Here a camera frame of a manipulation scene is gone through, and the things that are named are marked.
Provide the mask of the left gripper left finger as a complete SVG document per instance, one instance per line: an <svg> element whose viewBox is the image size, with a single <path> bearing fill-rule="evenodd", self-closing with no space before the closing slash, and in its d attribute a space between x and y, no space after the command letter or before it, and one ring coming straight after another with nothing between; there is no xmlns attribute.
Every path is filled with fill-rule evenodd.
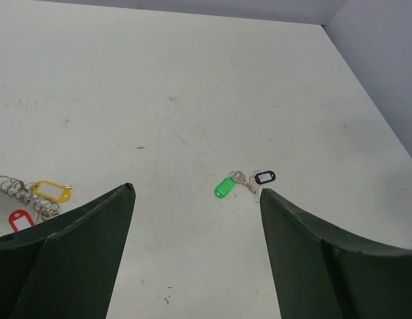
<svg viewBox="0 0 412 319"><path fill-rule="evenodd" d="M125 183L0 237L0 318L105 318L135 201Z"/></svg>

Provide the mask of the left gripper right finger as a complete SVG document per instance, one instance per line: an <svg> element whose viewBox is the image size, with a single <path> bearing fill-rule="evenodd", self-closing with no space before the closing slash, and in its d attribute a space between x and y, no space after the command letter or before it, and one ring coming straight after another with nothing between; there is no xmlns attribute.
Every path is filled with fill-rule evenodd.
<svg viewBox="0 0 412 319"><path fill-rule="evenodd" d="M260 213L283 318L412 318L412 250L355 235L271 189Z"/></svg>

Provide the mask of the large keyring blue handle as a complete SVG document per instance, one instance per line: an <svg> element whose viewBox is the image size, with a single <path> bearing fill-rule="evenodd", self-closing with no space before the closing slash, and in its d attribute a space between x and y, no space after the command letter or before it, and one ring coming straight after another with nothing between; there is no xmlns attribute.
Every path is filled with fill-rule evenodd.
<svg viewBox="0 0 412 319"><path fill-rule="evenodd" d="M57 202L49 201L33 194L31 187L34 183L24 183L20 179L0 175L0 193L10 198L16 199L19 203L31 206L36 215L36 221L48 221L60 215L60 205Z"/></svg>

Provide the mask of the red tag key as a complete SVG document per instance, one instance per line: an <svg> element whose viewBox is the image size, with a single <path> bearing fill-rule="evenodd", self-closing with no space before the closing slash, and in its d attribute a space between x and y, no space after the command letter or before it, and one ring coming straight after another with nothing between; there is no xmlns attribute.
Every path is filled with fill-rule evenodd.
<svg viewBox="0 0 412 319"><path fill-rule="evenodd" d="M8 221L14 232L19 232L35 225L29 213L23 209L12 212L8 218Z"/></svg>

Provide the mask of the black tag key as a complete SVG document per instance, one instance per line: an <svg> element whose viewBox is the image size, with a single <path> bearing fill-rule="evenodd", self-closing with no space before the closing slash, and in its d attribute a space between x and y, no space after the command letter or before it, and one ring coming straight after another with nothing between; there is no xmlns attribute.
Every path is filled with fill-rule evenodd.
<svg viewBox="0 0 412 319"><path fill-rule="evenodd" d="M248 182L253 186L253 193L255 202L259 202L260 188L266 184L276 180L275 172L268 171L255 171L249 178Z"/></svg>

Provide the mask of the green tag key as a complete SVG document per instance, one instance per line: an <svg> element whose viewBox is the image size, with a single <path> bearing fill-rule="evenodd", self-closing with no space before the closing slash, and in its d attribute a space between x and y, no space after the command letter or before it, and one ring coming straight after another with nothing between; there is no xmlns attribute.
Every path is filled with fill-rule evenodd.
<svg viewBox="0 0 412 319"><path fill-rule="evenodd" d="M248 185L247 177L242 171L232 171L215 187L213 193L216 198L223 199L232 192L236 185Z"/></svg>

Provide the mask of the yellow tag key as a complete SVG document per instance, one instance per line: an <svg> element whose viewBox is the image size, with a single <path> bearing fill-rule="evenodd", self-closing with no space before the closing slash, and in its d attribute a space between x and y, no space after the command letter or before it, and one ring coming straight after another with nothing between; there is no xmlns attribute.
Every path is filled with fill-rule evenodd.
<svg viewBox="0 0 412 319"><path fill-rule="evenodd" d="M37 197L45 198L57 203L65 203L71 198L71 185L60 185L50 181L38 181L31 187L32 192Z"/></svg>

